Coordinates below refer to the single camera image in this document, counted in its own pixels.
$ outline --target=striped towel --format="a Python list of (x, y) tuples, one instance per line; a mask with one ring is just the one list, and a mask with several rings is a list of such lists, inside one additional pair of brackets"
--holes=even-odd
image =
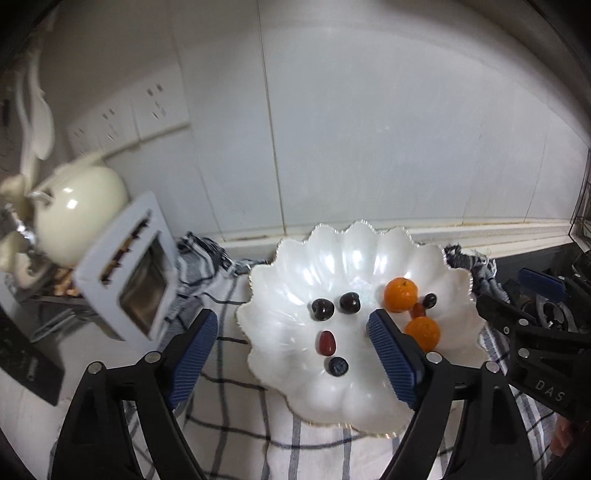
[[(230, 262), (211, 241), (187, 235), (180, 243), (181, 286), (171, 309), (170, 335), (186, 329), (202, 308), (216, 312), (219, 336), (194, 397), (179, 422), (187, 443), (211, 479), (377, 479), (399, 439), (377, 439), (351, 429), (309, 426), (294, 417), (278, 393), (265, 389), (246, 366), (250, 350), (235, 311), (249, 300), (249, 262)], [(480, 344), (506, 372), (508, 345), (489, 328)], [(531, 443), (538, 477), (548, 462), (555, 414), (513, 390)], [(132, 404), (126, 410), (142, 473), (157, 479)], [(450, 415), (448, 431), (430, 478), (440, 479), (451, 454), (460, 409)]]

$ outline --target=screw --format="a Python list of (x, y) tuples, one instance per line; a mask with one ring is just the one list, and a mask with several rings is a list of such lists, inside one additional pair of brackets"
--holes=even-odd
[(88, 366), (88, 373), (92, 375), (97, 374), (102, 368), (103, 366), (100, 364), (100, 362), (93, 362)]
[(492, 373), (496, 374), (500, 370), (500, 367), (499, 367), (499, 365), (496, 362), (487, 362), (486, 363), (486, 369), (489, 372), (492, 372)]
[(154, 364), (160, 360), (161, 357), (162, 355), (160, 355), (160, 352), (149, 352), (146, 353), (144, 360), (146, 360), (149, 364)]
[(443, 360), (443, 357), (437, 352), (429, 352), (427, 355), (425, 355), (425, 357), (429, 362), (436, 365), (441, 363), (441, 360)]

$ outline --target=blue gripper pad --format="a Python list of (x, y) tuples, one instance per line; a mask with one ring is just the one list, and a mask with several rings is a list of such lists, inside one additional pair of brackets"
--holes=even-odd
[(415, 340), (400, 332), (385, 310), (376, 310), (369, 316), (367, 331), (394, 393), (415, 409), (418, 404), (415, 387), (425, 374), (420, 347), (415, 348)]
[(216, 339), (217, 316), (203, 309), (187, 332), (170, 341), (164, 351), (165, 366), (171, 369), (170, 389), (166, 395), (170, 408), (175, 409), (189, 398)]
[(542, 272), (522, 268), (517, 272), (517, 281), (521, 286), (533, 290), (538, 295), (542, 295), (554, 303), (569, 298), (564, 284), (558, 278)]

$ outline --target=bowl rim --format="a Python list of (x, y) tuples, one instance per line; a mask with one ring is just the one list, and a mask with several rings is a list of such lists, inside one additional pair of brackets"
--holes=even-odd
[[(320, 222), (318, 223), (311, 231), (310, 233), (303, 239), (303, 240), (297, 240), (295, 238), (290, 238), (289, 236), (284, 236), (282, 237), (279, 242), (277, 243), (277, 247), (275, 248), (275, 253), (273, 255), (273, 259), (271, 262), (269, 262), (268, 264), (257, 264), (257, 265), (253, 265), (250, 269), (249, 269), (249, 273), (248, 273), (248, 286), (251, 290), (251, 298), (250, 300), (248, 300), (246, 303), (243, 303), (242, 305), (240, 305), (235, 312), (235, 316), (236, 316), (236, 323), (238, 324), (238, 328), (240, 328), (240, 331), (242, 332), (242, 334), (246, 337), (247, 341), (248, 341), (248, 345), (250, 347), (250, 351), (248, 352), (248, 356), (246, 358), (246, 366), (248, 367), (248, 371), (251, 373), (251, 375), (261, 384), (263, 385), (265, 388), (267, 389), (272, 389), (275, 392), (279, 393), (280, 396), (283, 397), (283, 399), (285, 400), (285, 404), (287, 405), (287, 408), (289, 409), (289, 411), (291, 412), (291, 414), (298, 418), (300, 421), (302, 421), (305, 424), (308, 424), (310, 426), (313, 427), (324, 427), (324, 428), (339, 428), (339, 429), (351, 429), (354, 430), (355, 432), (360, 433), (361, 435), (365, 436), (365, 437), (372, 437), (372, 438), (381, 438), (381, 439), (393, 439), (399, 436), (404, 435), (404, 433), (398, 434), (396, 432), (392, 432), (392, 433), (375, 433), (375, 432), (366, 432), (364, 430), (358, 429), (356, 428), (353, 424), (350, 423), (321, 423), (321, 422), (317, 422), (317, 421), (312, 421), (312, 420), (307, 420), (305, 418), (303, 418), (300, 414), (298, 414), (290, 405), (290, 402), (287, 398), (287, 395), (285, 395), (282, 391), (278, 390), (275, 387), (272, 387), (268, 384), (266, 384), (262, 379), (260, 379), (260, 377), (253, 372), (252, 368), (251, 368), (251, 364), (250, 364), (250, 357), (251, 357), (251, 353), (254, 350), (254, 347), (252, 346), (251, 343), (251, 339), (250, 337), (246, 334), (246, 332), (244, 331), (244, 329), (242, 328), (241, 325), (241, 321), (240, 321), (240, 311), (243, 310), (243, 307), (246, 307), (247, 305), (251, 304), (254, 300), (254, 295), (252, 295), (252, 272), (255, 268), (261, 268), (261, 267), (266, 267), (266, 268), (271, 268), (275, 265), (275, 263), (277, 262), (277, 257), (279, 255), (279, 249), (281, 248), (282, 244), (286, 241), (289, 242), (295, 242), (301, 245), (304, 245), (306, 243), (308, 243), (308, 241), (310, 240), (310, 238), (312, 237), (312, 235), (315, 233), (315, 231), (317, 231), (320, 228), (330, 228), (334, 231), (334, 233), (336, 233), (337, 235), (344, 235), (346, 234), (354, 225), (357, 224), (363, 224), (365, 226), (368, 226), (370, 228), (370, 230), (375, 234), (375, 235), (380, 235), (380, 236), (384, 236), (386, 235), (388, 232), (390, 232), (391, 230), (402, 230), (404, 233), (407, 234), (408, 239), (410, 240), (410, 242), (417, 246), (420, 247), (422, 245), (437, 245), (437, 247), (439, 247), (440, 251), (441, 251), (441, 256), (442, 256), (442, 260), (445, 264), (445, 266), (447, 267), (448, 270), (464, 270), (466, 272), (468, 272), (469, 274), (469, 288), (467, 291), (467, 296), (470, 300), (471, 303), (474, 303), (474, 298), (472, 296), (472, 286), (473, 286), (473, 277), (472, 277), (472, 272), (470, 272), (470, 270), (466, 269), (466, 268), (462, 268), (462, 267), (451, 267), (448, 263), (447, 263), (447, 257), (445, 254), (445, 250), (443, 249), (443, 247), (441, 247), (441, 245), (439, 244), (435, 244), (435, 243), (421, 243), (421, 242), (416, 242), (415, 240), (413, 240), (413, 236), (410, 234), (410, 232), (408, 231), (408, 229), (404, 226), (393, 226), (390, 227), (388, 229), (379, 229), (376, 230), (374, 228), (374, 226), (369, 223), (367, 220), (363, 220), (363, 219), (359, 219), (359, 220), (355, 220), (354, 222), (352, 222), (347, 228), (342, 229), (342, 230), (337, 230), (336, 228), (334, 228), (332, 225), (329, 225), (328, 223), (323, 223)], [(480, 349), (481, 351), (484, 351), (484, 353), (486, 354), (486, 356), (488, 356), (488, 353), (486, 351), (486, 349), (484, 349), (479, 343), (478, 343), (478, 337), (476, 338), (476, 347), (478, 349)]]

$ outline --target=electrical outlet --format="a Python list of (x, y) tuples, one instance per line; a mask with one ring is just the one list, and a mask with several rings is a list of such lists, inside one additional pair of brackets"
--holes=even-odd
[(89, 125), (90, 115), (84, 114), (66, 127), (74, 157), (100, 149), (99, 139)]
[(131, 87), (139, 137), (147, 140), (189, 124), (178, 63), (169, 64)]
[(94, 108), (89, 128), (96, 130), (99, 145), (112, 154), (139, 143), (135, 129), (134, 111), (127, 91), (119, 92)]

